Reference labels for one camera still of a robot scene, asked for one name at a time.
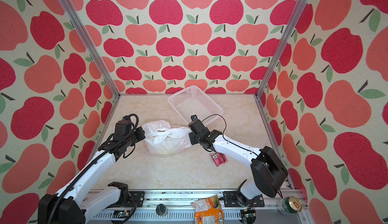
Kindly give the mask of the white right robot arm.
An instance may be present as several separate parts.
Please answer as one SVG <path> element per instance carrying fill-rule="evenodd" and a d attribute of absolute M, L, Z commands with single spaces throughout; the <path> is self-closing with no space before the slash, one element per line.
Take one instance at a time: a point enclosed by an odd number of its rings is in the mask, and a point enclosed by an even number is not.
<path fill-rule="evenodd" d="M 200 120 L 190 123 L 189 128 L 191 144 L 200 144 L 205 150 L 232 157 L 251 170 L 252 179 L 243 181 L 236 190 L 235 199 L 239 205 L 251 206 L 261 195 L 270 198 L 283 195 L 280 189 L 289 172 L 271 147 L 259 149 L 244 145 L 218 130 L 210 131 Z"/>

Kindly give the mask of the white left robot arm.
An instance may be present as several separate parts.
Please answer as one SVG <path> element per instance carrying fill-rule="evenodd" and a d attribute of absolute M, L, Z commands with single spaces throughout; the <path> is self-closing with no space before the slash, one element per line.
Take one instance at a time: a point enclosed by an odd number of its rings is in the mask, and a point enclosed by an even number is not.
<path fill-rule="evenodd" d="M 38 203 L 39 224 L 86 224 L 109 206 L 135 206 L 128 185 L 112 182 L 102 192 L 87 198 L 87 194 L 107 171 L 124 154 L 127 147 L 145 139 L 141 127 L 117 142 L 107 140 L 102 150 L 69 183 L 55 194 L 46 194 Z"/>

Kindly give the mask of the white plastic bag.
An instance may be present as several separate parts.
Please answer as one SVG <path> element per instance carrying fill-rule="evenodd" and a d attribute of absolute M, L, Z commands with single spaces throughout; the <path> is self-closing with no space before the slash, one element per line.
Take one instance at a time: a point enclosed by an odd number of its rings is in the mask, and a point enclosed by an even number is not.
<path fill-rule="evenodd" d="M 145 142 L 151 154 L 169 155 L 191 147 L 188 127 L 171 126 L 167 121 L 158 120 L 142 126 Z"/>

